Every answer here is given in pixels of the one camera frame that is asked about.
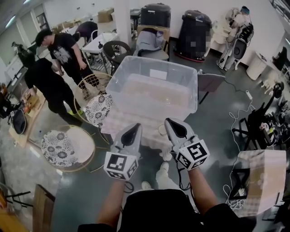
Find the black shirt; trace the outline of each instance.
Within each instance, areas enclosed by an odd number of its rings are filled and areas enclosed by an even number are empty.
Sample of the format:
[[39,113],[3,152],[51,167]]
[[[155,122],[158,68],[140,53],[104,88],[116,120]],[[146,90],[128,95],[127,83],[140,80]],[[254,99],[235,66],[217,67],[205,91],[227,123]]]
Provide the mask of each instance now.
[[25,82],[29,89],[36,86],[47,100],[58,97],[58,92],[68,87],[64,79],[51,69],[52,63],[46,58],[41,58],[30,67],[25,76]]
[[69,76],[72,72],[80,70],[77,57],[72,49],[75,44],[76,41],[71,34],[59,33],[55,34],[53,44],[48,46],[52,59],[57,59]]
[[[226,204],[209,209],[203,217],[194,212],[180,190],[140,191],[127,198],[119,232],[252,231],[256,223],[238,218]],[[112,232],[105,224],[81,225],[78,232]]]
[[88,21],[80,24],[76,30],[76,33],[79,32],[81,37],[86,37],[88,42],[91,38],[92,32],[95,30],[98,30],[98,25],[94,22]]

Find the white plastic container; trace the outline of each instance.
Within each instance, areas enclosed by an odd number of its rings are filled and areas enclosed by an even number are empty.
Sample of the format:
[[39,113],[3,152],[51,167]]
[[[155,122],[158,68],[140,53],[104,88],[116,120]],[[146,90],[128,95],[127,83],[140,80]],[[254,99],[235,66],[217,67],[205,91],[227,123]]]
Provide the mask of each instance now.
[[127,56],[106,87],[124,112],[184,120],[198,107],[197,70],[156,59]]

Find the black cap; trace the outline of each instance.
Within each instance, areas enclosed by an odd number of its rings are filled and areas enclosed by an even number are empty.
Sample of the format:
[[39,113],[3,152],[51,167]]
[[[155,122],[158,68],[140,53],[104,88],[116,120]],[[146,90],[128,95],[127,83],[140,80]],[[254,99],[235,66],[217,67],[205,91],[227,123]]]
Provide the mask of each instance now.
[[52,33],[49,29],[41,30],[41,31],[37,34],[37,36],[36,36],[36,38],[35,38],[36,45],[37,45],[38,47],[40,47],[41,44],[42,44],[42,42],[43,42],[43,40],[44,40],[44,37],[45,37],[45,36],[48,36],[48,35],[52,35],[52,34],[53,34],[53,33]]

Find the bin lid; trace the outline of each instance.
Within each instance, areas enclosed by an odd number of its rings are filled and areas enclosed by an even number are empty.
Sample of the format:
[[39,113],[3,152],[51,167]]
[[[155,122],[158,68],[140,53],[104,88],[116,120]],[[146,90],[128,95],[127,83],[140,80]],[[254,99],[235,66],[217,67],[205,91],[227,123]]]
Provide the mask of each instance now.
[[147,9],[148,10],[158,10],[158,11],[165,11],[165,12],[171,12],[171,8],[168,5],[165,5],[163,3],[152,3],[152,4],[148,4],[146,6],[143,6],[142,9]]
[[206,14],[203,14],[198,10],[187,10],[184,13],[184,16],[186,18],[194,19],[194,20],[202,22],[202,23],[208,23],[208,24],[212,23],[212,21],[210,20],[210,18]]

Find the concrete floor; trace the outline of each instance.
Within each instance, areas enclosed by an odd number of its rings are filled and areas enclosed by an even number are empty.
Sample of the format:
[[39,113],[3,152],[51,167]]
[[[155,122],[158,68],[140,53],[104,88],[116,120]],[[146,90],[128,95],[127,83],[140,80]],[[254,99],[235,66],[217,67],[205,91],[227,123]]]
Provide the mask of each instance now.
[[[221,74],[220,69],[215,64],[217,55],[210,53],[205,62],[195,63],[176,57],[172,53],[172,47],[171,62],[187,65],[197,70],[201,68],[206,73]],[[65,76],[65,80],[73,91],[77,88],[71,78]],[[257,86],[257,81],[254,82],[247,77],[246,70],[241,65],[237,71],[228,71],[226,80],[233,83],[237,89],[248,90],[253,96],[252,105],[256,108],[270,99],[270,96],[264,95],[265,90]],[[229,174],[238,154],[238,148],[230,131],[233,119],[228,113],[232,112],[236,116],[238,109],[247,109],[249,103],[245,93],[236,92],[233,86],[223,82],[215,93],[210,93],[203,104],[198,106],[197,112],[189,115],[186,119],[199,138],[205,140],[211,153],[201,169],[221,203],[225,202],[227,198],[222,187],[224,184],[230,184]],[[241,112],[240,118],[247,117],[247,115],[248,113]],[[35,184],[41,184],[53,195],[56,195],[53,231],[77,231],[80,223],[93,223],[107,195],[111,179],[103,170],[92,174],[85,170],[63,174],[57,172],[42,158],[39,151],[30,148],[21,149],[19,146],[14,147],[14,141],[8,133],[9,127],[6,121],[0,121],[0,157],[7,185],[15,192],[31,191],[32,193],[23,199],[25,202],[32,201]],[[64,124],[65,122],[60,117],[50,112],[45,106],[38,117],[31,137],[39,143],[44,133]],[[90,133],[96,131],[95,128],[86,123],[83,127]],[[97,145],[102,145],[98,135],[94,139]],[[238,136],[236,136],[236,140],[240,148],[243,149],[244,141],[240,140]],[[140,189],[143,180],[149,181],[153,187],[157,185],[155,173],[162,163],[158,151],[142,147],[141,154],[143,159],[132,178],[136,190]],[[91,169],[102,164],[103,158],[104,152],[97,151],[97,158],[92,163]],[[178,183],[176,163],[173,160],[170,162],[169,176]],[[184,185],[189,181],[185,171],[182,173],[182,181]],[[22,214],[25,224],[30,229],[31,210],[24,210]]]

